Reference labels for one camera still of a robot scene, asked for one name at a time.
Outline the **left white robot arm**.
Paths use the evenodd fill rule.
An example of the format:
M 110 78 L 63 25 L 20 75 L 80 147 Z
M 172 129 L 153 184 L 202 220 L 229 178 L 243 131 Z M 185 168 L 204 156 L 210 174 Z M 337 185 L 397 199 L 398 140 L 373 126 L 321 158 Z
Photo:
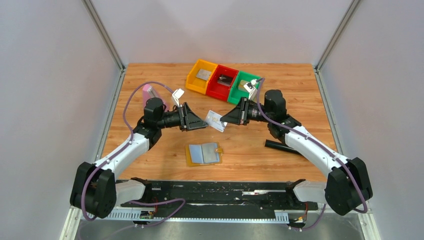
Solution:
M 117 177 L 159 141 L 162 129 L 178 127 L 182 132 L 204 129 L 208 123 L 185 102 L 166 111 L 161 98 L 147 100 L 144 115 L 128 138 L 107 156 L 94 163 L 81 163 L 75 174 L 70 204 L 82 210 L 87 221 L 107 217 L 114 207 L 140 200 L 147 184 L 139 178 L 118 183 Z

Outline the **yellow leather card holder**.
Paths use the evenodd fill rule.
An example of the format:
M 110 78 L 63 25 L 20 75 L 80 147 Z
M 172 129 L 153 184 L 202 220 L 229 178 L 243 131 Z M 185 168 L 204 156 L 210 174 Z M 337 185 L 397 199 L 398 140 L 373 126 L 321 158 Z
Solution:
M 189 144 L 185 146 L 186 164 L 200 167 L 222 163 L 224 151 L 217 142 Z

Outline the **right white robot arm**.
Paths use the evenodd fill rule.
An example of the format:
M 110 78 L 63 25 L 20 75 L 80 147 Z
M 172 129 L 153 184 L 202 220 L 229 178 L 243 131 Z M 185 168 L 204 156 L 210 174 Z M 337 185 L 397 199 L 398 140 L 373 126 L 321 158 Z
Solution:
M 341 216 L 358 211 L 360 205 L 363 205 L 361 213 L 368 211 L 366 202 L 373 197 L 373 189 L 365 162 L 359 157 L 339 154 L 312 136 L 287 113 L 286 100 L 280 90 L 266 91 L 263 103 L 242 97 L 220 120 L 235 125 L 266 122 L 275 139 L 305 157 L 326 176 L 325 182 L 298 180 L 293 183 L 287 191 L 295 200 L 327 204 Z

